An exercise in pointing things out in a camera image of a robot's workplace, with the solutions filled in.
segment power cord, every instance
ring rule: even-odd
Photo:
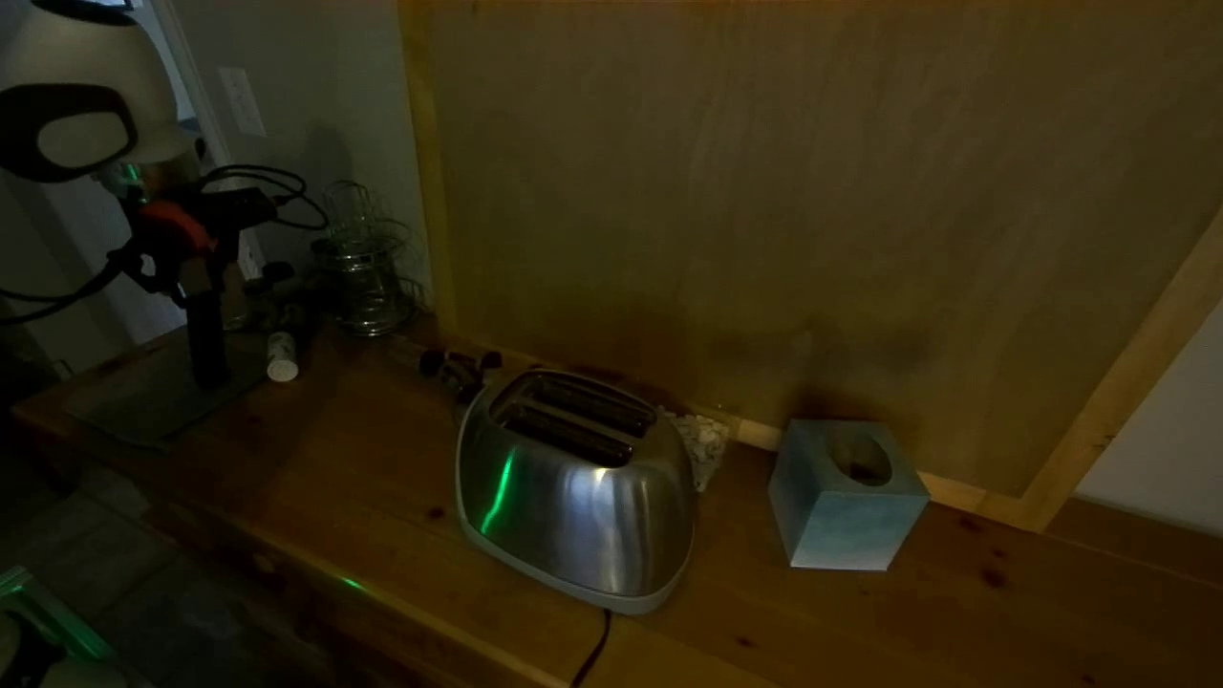
[[[611,611],[602,607],[602,632],[598,632],[598,641],[586,654],[579,669],[572,674],[572,688],[579,688],[579,681],[587,676],[587,669],[596,669],[602,646],[606,646],[606,634],[611,634]]]
[[[260,185],[265,190],[271,190],[271,206],[276,206],[271,223],[276,227],[300,229],[300,232],[330,229],[330,215],[304,197],[304,179],[298,172],[271,169],[271,166],[220,166],[220,169],[209,169],[206,176],[197,176],[195,190],[206,190],[220,179],[247,179],[247,185]],[[313,218],[300,223],[300,218],[277,215],[284,206],[294,206],[294,203],[304,206]],[[31,294],[31,292],[0,286],[0,297],[6,297],[6,304],[40,304],[37,311],[0,318],[0,330],[54,318],[54,314],[68,311],[71,304],[103,292],[116,276],[121,276],[121,269],[110,262],[99,276],[91,276],[85,286],[75,286],[68,294]]]
[[[110,281],[119,276],[119,263],[108,262],[108,269],[99,276],[91,276],[89,283],[81,283],[75,292],[68,294],[23,294],[23,292],[0,292],[5,297],[11,304],[47,304],[40,311],[31,311],[31,314],[14,314],[14,318],[0,318],[0,330],[11,330],[11,327],[25,327],[25,323],[40,323],[40,318],[54,318],[60,311],[68,311],[71,304],[103,292]]]
[[[265,189],[276,190],[271,197],[276,211],[298,203],[298,206],[304,206],[313,215],[308,223],[276,215],[276,227],[304,229],[304,232],[319,232],[319,229],[331,227],[330,215],[304,197],[304,176],[298,176],[298,172],[286,172],[286,169],[276,169],[276,166],[220,166],[220,169],[197,176],[195,189],[206,190],[206,189],[212,189],[220,179],[265,185]]]

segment white wall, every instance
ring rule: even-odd
[[[1223,537],[1223,306],[1146,395],[1077,494]]]
[[[128,227],[121,218],[119,201],[95,179],[68,179],[68,185],[40,185],[37,189],[54,227],[47,232],[68,237],[71,254],[81,257],[75,283],[108,263],[108,254],[128,243]],[[108,314],[119,318],[116,327],[126,332],[126,350],[154,341],[167,330],[181,330],[187,318],[165,294],[149,294],[126,276],[116,281],[103,294]]]
[[[159,22],[187,50],[203,86],[203,119],[228,162],[304,172],[316,190],[351,176],[412,227],[410,269],[426,283],[417,197],[417,148],[392,0],[156,0]],[[268,138],[233,119],[219,69],[246,69]],[[271,257],[304,257],[308,237],[260,229]]]
[[[91,273],[95,263],[81,262],[56,229],[47,197],[35,185],[0,172],[0,283],[11,292],[66,294]],[[25,332],[56,375],[89,373],[128,350],[128,336],[99,297],[35,323]]]

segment toaster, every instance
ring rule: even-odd
[[[461,533],[586,603],[643,615],[675,588],[695,494],[675,418],[558,369],[472,397],[457,427]]]

